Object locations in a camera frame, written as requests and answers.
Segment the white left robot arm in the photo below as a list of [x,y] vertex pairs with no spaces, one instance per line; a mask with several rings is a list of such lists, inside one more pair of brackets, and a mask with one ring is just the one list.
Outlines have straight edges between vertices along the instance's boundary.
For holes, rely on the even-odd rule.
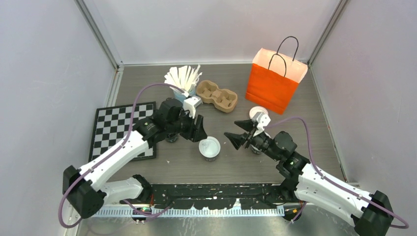
[[139,154],[169,136],[180,135],[199,142],[207,138],[203,116],[196,113],[202,100],[191,96],[183,102],[168,98],[149,117],[138,120],[131,131],[98,158],[63,172],[63,195],[82,219],[96,214],[104,205],[124,199],[146,203],[151,196],[149,183],[135,175],[124,181],[108,182],[119,169]]

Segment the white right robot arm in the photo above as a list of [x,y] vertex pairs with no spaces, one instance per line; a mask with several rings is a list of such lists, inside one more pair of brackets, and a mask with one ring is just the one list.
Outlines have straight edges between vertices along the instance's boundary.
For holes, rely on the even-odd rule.
[[354,227],[360,236],[384,236],[393,216],[392,206],[386,194],[369,193],[351,186],[313,165],[296,151],[297,145],[289,133],[281,131],[271,138],[266,132],[258,132],[258,122],[235,121],[245,130],[242,134],[226,132],[235,149],[253,146],[278,164],[279,173],[285,178],[280,184],[281,197],[295,199],[321,207]]

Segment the black paper coffee cup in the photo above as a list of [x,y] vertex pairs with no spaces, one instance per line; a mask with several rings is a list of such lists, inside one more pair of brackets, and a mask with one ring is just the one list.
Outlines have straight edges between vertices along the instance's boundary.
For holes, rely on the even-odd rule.
[[254,154],[256,154],[256,155],[260,155],[260,154],[262,154],[262,152],[261,151],[259,151],[259,150],[257,150],[257,149],[252,149],[251,150]]

